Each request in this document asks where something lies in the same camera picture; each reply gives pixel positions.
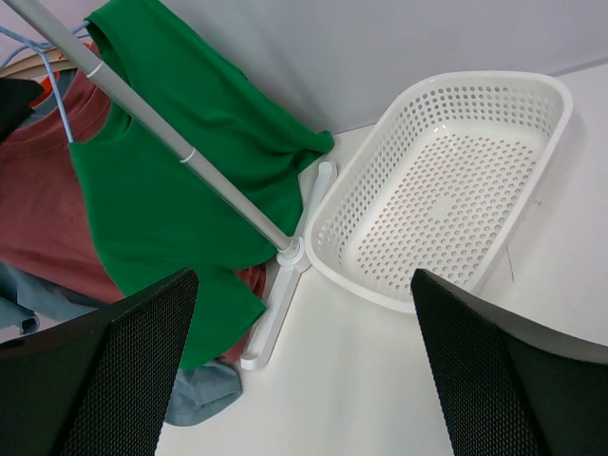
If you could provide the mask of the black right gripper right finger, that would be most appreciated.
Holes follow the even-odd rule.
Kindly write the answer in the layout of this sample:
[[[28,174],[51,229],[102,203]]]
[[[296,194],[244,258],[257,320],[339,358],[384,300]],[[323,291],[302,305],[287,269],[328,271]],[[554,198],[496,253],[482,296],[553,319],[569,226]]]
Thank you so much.
[[[428,270],[410,288],[454,454],[606,454],[606,347]]]

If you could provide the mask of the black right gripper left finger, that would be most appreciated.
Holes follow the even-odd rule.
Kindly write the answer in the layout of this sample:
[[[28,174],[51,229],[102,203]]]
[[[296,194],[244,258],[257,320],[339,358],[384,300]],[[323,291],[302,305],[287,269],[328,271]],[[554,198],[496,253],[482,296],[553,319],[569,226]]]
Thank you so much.
[[[154,454],[198,288],[183,269],[2,343],[2,454]]]

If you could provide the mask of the grey blue t shirt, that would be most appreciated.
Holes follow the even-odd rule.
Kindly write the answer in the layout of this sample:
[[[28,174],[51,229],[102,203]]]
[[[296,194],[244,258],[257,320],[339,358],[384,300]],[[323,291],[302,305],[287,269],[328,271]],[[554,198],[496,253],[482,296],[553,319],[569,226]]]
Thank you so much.
[[[6,263],[1,265],[1,330],[37,333],[43,317],[64,323],[107,305]],[[232,405],[242,394],[238,371],[222,361],[177,370],[164,422],[176,427],[200,424]]]

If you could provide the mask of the dusty red t shirt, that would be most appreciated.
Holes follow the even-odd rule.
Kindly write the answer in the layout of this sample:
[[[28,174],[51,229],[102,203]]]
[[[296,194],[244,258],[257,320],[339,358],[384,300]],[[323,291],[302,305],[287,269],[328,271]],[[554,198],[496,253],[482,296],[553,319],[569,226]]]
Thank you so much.
[[[123,297],[93,246],[57,109],[1,145],[1,259],[103,303]]]

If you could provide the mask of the green t shirt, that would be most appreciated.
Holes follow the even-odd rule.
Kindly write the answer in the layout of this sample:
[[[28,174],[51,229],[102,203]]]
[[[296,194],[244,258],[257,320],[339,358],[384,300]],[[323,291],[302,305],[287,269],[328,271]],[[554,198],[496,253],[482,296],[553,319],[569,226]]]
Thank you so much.
[[[104,62],[285,234],[303,210],[298,176],[333,149],[158,1],[111,1],[90,14]],[[70,147],[93,244],[133,295],[190,268],[199,294],[180,361],[223,355],[263,314],[239,273],[275,247],[119,105]]]

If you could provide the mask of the beige wooden hanger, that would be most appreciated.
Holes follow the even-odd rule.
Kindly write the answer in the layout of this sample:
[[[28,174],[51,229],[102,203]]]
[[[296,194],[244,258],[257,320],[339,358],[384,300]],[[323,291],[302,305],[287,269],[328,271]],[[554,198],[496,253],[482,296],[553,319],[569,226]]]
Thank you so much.
[[[72,70],[77,67],[56,47],[44,50],[43,56],[47,59],[52,73]],[[1,69],[2,78],[13,79],[35,79],[44,76],[46,73],[47,68],[43,58],[38,54],[32,54]]]

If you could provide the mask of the light blue wire hanger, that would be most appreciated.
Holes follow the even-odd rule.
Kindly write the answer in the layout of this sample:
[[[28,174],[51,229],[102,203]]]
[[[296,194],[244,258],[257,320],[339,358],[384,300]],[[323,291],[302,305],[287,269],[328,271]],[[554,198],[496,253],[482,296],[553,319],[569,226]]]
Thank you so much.
[[[43,62],[45,64],[45,67],[47,68],[47,73],[44,76],[39,77],[39,78],[21,79],[21,80],[32,80],[32,81],[35,81],[36,83],[39,83],[40,81],[44,80],[47,76],[50,77],[52,88],[53,88],[52,96],[55,99],[56,107],[59,110],[60,119],[62,121],[64,130],[65,130],[65,134],[66,134],[66,139],[69,143],[72,143],[74,141],[74,138],[73,138],[71,127],[69,125],[67,112],[66,112],[66,109],[63,104],[62,94],[58,87],[58,81],[60,80],[61,75],[65,72],[71,71],[71,70],[65,70],[62,72],[52,73],[47,59],[43,56],[44,50],[49,50],[51,48],[57,48],[57,47],[50,42],[33,41],[19,33],[16,33],[14,31],[9,30],[8,28],[4,28],[4,27],[1,27],[1,34],[19,44],[19,47],[16,48],[12,53],[10,53],[5,58],[4,61],[1,62],[1,69],[3,67],[6,67],[8,64],[15,63],[32,54],[38,54],[43,58]]]

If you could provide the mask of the orange t shirt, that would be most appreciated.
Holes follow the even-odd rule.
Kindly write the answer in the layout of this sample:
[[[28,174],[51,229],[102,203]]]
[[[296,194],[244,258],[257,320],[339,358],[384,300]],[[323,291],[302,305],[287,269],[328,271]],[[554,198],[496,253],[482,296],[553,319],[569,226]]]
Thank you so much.
[[[53,93],[53,88],[49,76],[47,76],[44,80],[40,81],[39,85],[43,88],[43,92],[29,104],[31,108],[35,108],[36,106],[40,105]]]

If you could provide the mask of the white perforated plastic basket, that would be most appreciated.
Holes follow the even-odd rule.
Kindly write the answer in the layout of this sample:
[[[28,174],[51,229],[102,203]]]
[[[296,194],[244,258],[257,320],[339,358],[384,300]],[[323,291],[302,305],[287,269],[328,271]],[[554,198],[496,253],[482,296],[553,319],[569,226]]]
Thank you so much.
[[[304,236],[312,265],[410,314],[426,269],[479,290],[518,232],[574,110],[556,78],[461,71],[402,92],[339,172]]]

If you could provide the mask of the grey metal clothes rack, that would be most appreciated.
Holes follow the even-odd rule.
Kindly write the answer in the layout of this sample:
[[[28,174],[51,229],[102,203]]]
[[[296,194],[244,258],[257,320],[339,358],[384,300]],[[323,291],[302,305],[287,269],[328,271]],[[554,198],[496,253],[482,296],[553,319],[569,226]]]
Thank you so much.
[[[239,278],[263,303],[264,311],[238,342],[245,347],[240,365],[246,370],[265,366],[273,352],[301,274],[309,268],[305,254],[303,210],[291,235],[285,234],[258,209],[212,163],[168,123],[128,82],[102,59],[91,37],[87,16],[85,26],[92,45],[84,45],[38,1],[13,1],[10,7],[42,36],[64,52],[85,75],[133,120],[154,135],[181,164],[208,185],[274,247],[275,255],[266,262],[239,273]]]

